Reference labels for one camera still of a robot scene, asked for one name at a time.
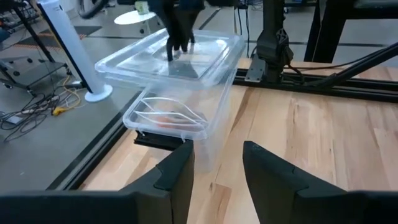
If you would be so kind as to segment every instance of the clear plastic container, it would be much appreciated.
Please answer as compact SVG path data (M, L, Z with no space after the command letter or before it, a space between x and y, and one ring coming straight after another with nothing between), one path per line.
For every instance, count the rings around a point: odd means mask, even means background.
M159 30L95 64L105 82L126 87L158 83L169 87L203 89L216 85L226 70L235 67L244 48L241 36L208 30L195 30L196 42L188 52L174 52L167 60L169 37Z
M195 168L208 172L223 147L235 73L235 68L224 71L218 84L205 90L148 86L126 111L123 122L141 132L192 139Z

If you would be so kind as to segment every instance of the concrete floor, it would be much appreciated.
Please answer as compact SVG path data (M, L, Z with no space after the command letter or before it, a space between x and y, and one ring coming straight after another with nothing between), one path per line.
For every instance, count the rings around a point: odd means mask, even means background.
M113 20L120 14L130 11L127 6L108 9L107 15L100 14L96 18L84 21L72 15L71 20L76 26L102 26L82 40L86 51L93 62L139 40L146 34L139 33L140 24L119 26ZM195 28L218 30L233 33L233 10L208 7L200 13ZM295 42L291 49L295 53L294 60L303 60L305 44L312 22L313 9L292 9L285 20L285 28L290 41ZM244 11L241 11L243 36L248 38ZM262 12L249 10L250 42L255 41L262 30ZM33 25L36 32L48 29L48 25L39 22ZM3 44L11 45L23 35L23 30L16 32ZM398 24L393 20L361 20L346 23L334 63L344 63L363 55L379 50L382 45L393 44L398 36ZM255 44L249 44L249 51ZM51 51L59 62L67 62L62 52ZM36 49L11 47L0 53L0 58L15 55L29 55L33 59L41 58L43 53ZM393 58L383 65L398 67L398 59ZM56 82L65 76L60 70L55 76ZM34 87L37 92L48 93L52 82L46 78ZM100 103L87 104L84 107L68 111L58 117L49 116L31 133L9 143L0 142L0 192L12 190L46 189L86 148L119 112L129 105L137 93L135 88L115 87L110 98ZM21 109L30 96L24 90L8 90L0 86L0 111L10 112ZM9 131L0 130L0 139Z

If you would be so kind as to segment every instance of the transparent lid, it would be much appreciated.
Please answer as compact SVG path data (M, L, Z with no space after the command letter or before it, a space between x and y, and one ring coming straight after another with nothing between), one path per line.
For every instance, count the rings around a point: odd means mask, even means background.
M187 53L174 51L171 62L165 48L169 35L162 29L100 60L95 69L112 85L161 83L188 88L215 85L227 69L236 67L244 41L241 36L215 31L193 33L195 43L188 45Z

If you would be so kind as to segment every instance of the white pole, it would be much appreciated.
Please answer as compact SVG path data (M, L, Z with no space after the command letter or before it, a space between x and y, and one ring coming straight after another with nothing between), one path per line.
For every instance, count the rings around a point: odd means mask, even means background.
M97 102L108 97L112 93L112 87L98 80L94 64L59 0L39 0L37 6L42 11L44 19L50 25L83 84L86 85L88 89L85 96L86 101Z

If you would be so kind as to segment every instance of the wooden tabletop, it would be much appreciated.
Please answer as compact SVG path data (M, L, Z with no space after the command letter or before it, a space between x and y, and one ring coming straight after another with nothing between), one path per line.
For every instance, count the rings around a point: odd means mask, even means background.
M242 59L239 67L249 64ZM398 69L361 77L398 81ZM397 105L244 86L233 86L230 97L224 148L212 172L195 173L188 223L259 223L244 177L245 140L346 190L398 190ZM134 145L135 137L127 131L81 189L118 190L169 154Z

